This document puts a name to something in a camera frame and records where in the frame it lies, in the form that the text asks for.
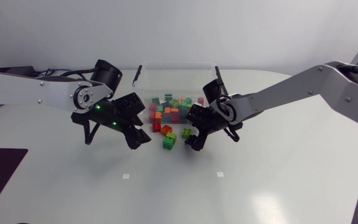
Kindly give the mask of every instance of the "toy block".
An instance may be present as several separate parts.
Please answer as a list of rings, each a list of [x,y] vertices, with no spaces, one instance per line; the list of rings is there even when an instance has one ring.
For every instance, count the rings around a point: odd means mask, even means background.
[[[155,122],[161,123],[162,122],[162,113],[155,112]]]
[[[170,138],[170,139],[173,139],[173,143],[175,143],[177,141],[177,135],[176,134],[167,133],[166,137]]]
[[[203,97],[199,97],[197,99],[197,103],[201,104],[202,106],[204,106],[204,98]]]
[[[161,123],[153,123],[153,132],[161,131]]]
[[[156,109],[157,109],[157,106],[155,105],[155,103],[149,104],[149,111],[155,112]]]
[[[171,121],[171,114],[163,113],[162,114],[162,123],[169,123],[170,121]]]
[[[187,103],[186,102],[181,102],[180,103],[180,110],[187,111]]]
[[[180,120],[179,112],[172,112],[171,113],[171,122],[173,124],[178,124]]]
[[[167,135],[167,133],[171,133],[173,131],[173,128],[168,126],[168,125],[164,125],[162,128],[161,128],[161,134],[163,135]]]
[[[163,102],[161,105],[163,108],[170,107],[169,102]]]
[[[189,136],[191,136],[191,129],[190,128],[184,128],[181,132],[181,137],[187,139]]]
[[[171,93],[166,93],[165,94],[165,101],[170,101],[172,100],[172,94]]]
[[[190,97],[186,98],[186,99],[185,99],[185,102],[191,104],[191,98],[190,98]]]
[[[187,116],[187,110],[180,110],[179,111],[180,119],[186,118]]]
[[[152,102],[156,105],[156,106],[160,106],[160,99],[158,97],[152,98]]]
[[[173,145],[174,145],[174,140],[171,138],[165,137],[164,140],[162,141],[162,146],[164,147],[164,149],[172,149]]]
[[[172,107],[172,108],[177,108],[179,106],[180,102],[173,99],[173,100],[170,100],[169,101],[169,105]]]
[[[150,123],[154,123],[154,122],[155,122],[155,112],[150,112],[150,114],[149,114],[149,121],[150,121]]]

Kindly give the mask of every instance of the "white wall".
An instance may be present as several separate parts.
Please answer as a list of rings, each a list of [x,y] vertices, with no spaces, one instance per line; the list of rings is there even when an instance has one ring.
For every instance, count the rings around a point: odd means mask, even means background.
[[[211,61],[293,75],[357,51],[356,0],[0,0],[0,67]]]

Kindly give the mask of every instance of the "green block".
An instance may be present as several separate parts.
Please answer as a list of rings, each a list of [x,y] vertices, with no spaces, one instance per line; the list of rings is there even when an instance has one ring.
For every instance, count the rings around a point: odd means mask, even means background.
[[[187,139],[191,136],[191,129],[190,128],[184,128],[181,132],[181,137]]]
[[[173,134],[173,133],[167,133],[167,135],[165,136],[166,138],[170,138],[173,139],[173,143],[175,143],[177,141],[177,135]]]
[[[178,106],[180,105],[180,102],[177,101],[177,100],[175,100],[175,99],[173,99],[173,100],[170,100],[170,101],[169,101],[169,105],[170,105],[171,107],[173,107],[173,108],[178,108]]]
[[[186,98],[186,99],[184,100],[184,102],[191,104],[191,98],[190,98],[190,97]]]
[[[160,99],[158,97],[155,97],[155,98],[152,98],[152,102],[157,105],[157,106],[160,106]]]
[[[184,110],[184,111],[187,111],[187,109],[188,109],[188,108],[187,108],[187,103],[186,103],[186,102],[181,102],[181,103],[180,103],[180,109],[181,109],[181,110]]]
[[[162,141],[162,146],[164,147],[164,149],[172,149],[174,143],[175,142],[173,139],[165,137],[164,140]]]
[[[172,93],[166,93],[165,94],[165,101],[170,101],[172,100]]]

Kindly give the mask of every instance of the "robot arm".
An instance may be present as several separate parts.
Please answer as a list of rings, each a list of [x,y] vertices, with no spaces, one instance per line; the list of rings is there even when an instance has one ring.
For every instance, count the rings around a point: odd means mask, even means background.
[[[224,129],[233,140],[238,141],[236,130],[242,127],[243,121],[264,110],[317,94],[333,110],[358,123],[358,67],[340,62],[310,68],[248,95],[223,95],[221,79],[207,84],[203,90],[210,106],[193,105],[187,115],[200,132],[199,136],[193,135],[186,140],[196,151],[203,148],[208,134]],[[358,223],[358,201],[352,223]]]
[[[66,77],[81,72],[93,75],[90,80]],[[99,126],[104,125],[124,133],[129,147],[136,149],[151,140],[135,128],[143,125],[137,114],[145,106],[135,93],[109,101],[121,78],[121,71],[104,60],[98,60],[91,70],[63,76],[30,78],[0,73],[0,104],[40,104],[71,111],[73,122],[84,127],[86,144],[91,144]],[[89,120],[96,122],[92,132]]]

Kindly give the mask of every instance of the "transparent container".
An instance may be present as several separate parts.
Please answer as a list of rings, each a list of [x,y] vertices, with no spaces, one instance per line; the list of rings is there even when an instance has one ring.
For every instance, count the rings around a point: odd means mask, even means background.
[[[144,123],[187,123],[192,104],[208,105],[203,87],[218,78],[215,68],[211,62],[145,62],[139,66],[132,86],[146,107],[141,115]],[[179,119],[172,109],[175,113],[178,109]],[[162,112],[162,118],[153,119],[153,112]]]

